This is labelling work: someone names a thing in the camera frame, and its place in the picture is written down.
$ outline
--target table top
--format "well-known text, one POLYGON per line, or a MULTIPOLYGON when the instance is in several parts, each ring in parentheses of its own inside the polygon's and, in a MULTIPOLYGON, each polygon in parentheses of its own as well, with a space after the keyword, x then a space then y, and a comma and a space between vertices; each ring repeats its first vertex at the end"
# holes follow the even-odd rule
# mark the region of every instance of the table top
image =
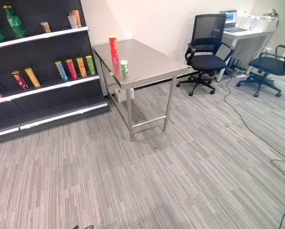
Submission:
POLYGON ((120 63, 112 63, 108 43, 93 47, 102 63, 121 87, 127 89, 185 74, 188 66, 134 39, 118 42, 119 60, 127 60, 128 73, 122 74, 120 63))
POLYGON ((224 33, 223 33, 223 35, 225 37, 238 38, 238 39, 266 36, 268 34, 269 34, 268 32, 262 32, 262 31, 258 31, 258 30, 246 30, 246 31, 240 31, 240 32, 224 31, 224 33))

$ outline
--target laptop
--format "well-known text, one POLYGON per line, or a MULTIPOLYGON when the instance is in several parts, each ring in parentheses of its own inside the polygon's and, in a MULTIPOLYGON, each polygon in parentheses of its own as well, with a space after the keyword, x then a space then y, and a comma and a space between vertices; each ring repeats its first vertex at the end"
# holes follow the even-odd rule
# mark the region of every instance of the laptop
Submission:
POLYGON ((237 21, 237 11, 236 10, 221 11, 220 14, 226 14, 226 22, 225 22, 224 31, 226 32, 247 31, 246 29, 236 27, 236 21, 237 21))

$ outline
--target black cable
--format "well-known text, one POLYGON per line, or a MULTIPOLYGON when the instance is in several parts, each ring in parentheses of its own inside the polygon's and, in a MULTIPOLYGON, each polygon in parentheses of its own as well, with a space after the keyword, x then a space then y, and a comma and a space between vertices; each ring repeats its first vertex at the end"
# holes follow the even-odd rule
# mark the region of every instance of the black cable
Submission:
MULTIPOLYGON (((282 153, 280 153, 277 149, 275 149, 273 146, 271 146, 267 141, 265 141, 263 138, 261 138, 259 135, 255 134, 254 131, 252 131, 249 126, 246 124, 246 122, 244 121, 242 115, 230 104, 226 101, 226 98, 232 93, 230 87, 228 86, 228 84, 232 81, 232 75, 231 75, 231 79, 226 83, 226 87, 228 88, 229 90, 229 93, 224 97, 224 102, 230 106, 237 114, 238 116, 241 118, 242 122, 244 123, 244 125, 246 126, 246 128, 252 133, 254 134, 257 138, 259 138, 260 140, 262 140, 264 143, 266 143, 269 147, 271 147, 274 151, 276 151, 278 154, 280 154, 282 157, 285 158, 285 155, 283 155, 282 153)), ((281 161, 281 162, 285 162, 285 161, 282 161, 282 160, 271 160, 271 163, 276 167, 278 168, 275 164, 274 164, 274 161, 281 161)), ((285 218, 285 213, 284 215, 282 216, 282 219, 280 221, 280 226, 279 226, 279 229, 281 228, 282 226, 282 223, 283 223, 283 220, 285 218)))
POLYGON ((282 216, 282 219, 281 219, 281 222, 280 222, 280 225, 279 225, 279 229, 280 229, 281 226, 282 226, 282 222, 284 221, 284 218, 285 218, 285 213, 284 213, 284 215, 282 216))

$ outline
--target black office chair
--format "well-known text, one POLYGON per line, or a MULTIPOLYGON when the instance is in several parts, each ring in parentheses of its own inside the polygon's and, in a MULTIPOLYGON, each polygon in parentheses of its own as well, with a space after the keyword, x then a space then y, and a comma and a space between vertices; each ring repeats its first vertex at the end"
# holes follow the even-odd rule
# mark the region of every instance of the black office chair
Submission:
POLYGON ((193 95, 195 88, 199 84, 211 88, 210 94, 215 93, 215 88, 210 85, 212 83, 211 78, 205 78, 203 75, 205 73, 213 74, 214 71, 226 68, 225 62, 233 53, 233 47, 222 43, 225 21, 226 14, 203 14, 195 16, 192 39, 188 44, 185 59, 187 65, 190 65, 197 72, 185 75, 190 76, 188 80, 180 81, 176 84, 179 87, 181 83, 195 83, 193 90, 189 92, 189 96, 193 95), (215 56, 222 44, 230 49, 225 60, 215 56), (211 52, 212 54, 195 55, 197 52, 211 52))
POLYGON ((261 88, 261 85, 264 84, 270 88, 275 89, 276 91, 278 91, 278 93, 276 94, 277 97, 281 96, 281 90, 277 87, 274 86, 274 81, 271 79, 268 79, 268 75, 269 74, 273 74, 273 75, 285 75, 285 57, 281 56, 281 55, 277 55, 277 50, 278 48, 285 48, 285 45, 278 45, 276 47, 275 50, 275 54, 272 53, 267 53, 267 52, 263 52, 259 55, 259 57, 257 59, 254 59, 253 61, 251 61, 249 63, 250 66, 254 67, 254 68, 258 68, 259 71, 258 73, 262 73, 264 72, 263 75, 258 75, 255 73, 251 73, 246 80, 241 80, 239 81, 236 86, 240 87, 241 83, 257 83, 258 84, 258 89, 257 92, 254 95, 254 97, 258 97, 259 96, 259 90, 261 88))

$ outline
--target pink can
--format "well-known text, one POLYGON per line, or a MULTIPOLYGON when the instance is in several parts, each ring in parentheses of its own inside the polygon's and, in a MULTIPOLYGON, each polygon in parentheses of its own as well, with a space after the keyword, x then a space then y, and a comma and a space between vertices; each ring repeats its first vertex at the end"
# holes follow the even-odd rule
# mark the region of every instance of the pink can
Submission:
POLYGON ((72 77, 73 79, 77 79, 77 74, 76 74, 76 70, 75 70, 75 68, 74 68, 74 63, 73 63, 72 59, 66 60, 66 63, 67 63, 67 65, 68 65, 68 68, 69 68, 71 77, 72 77))

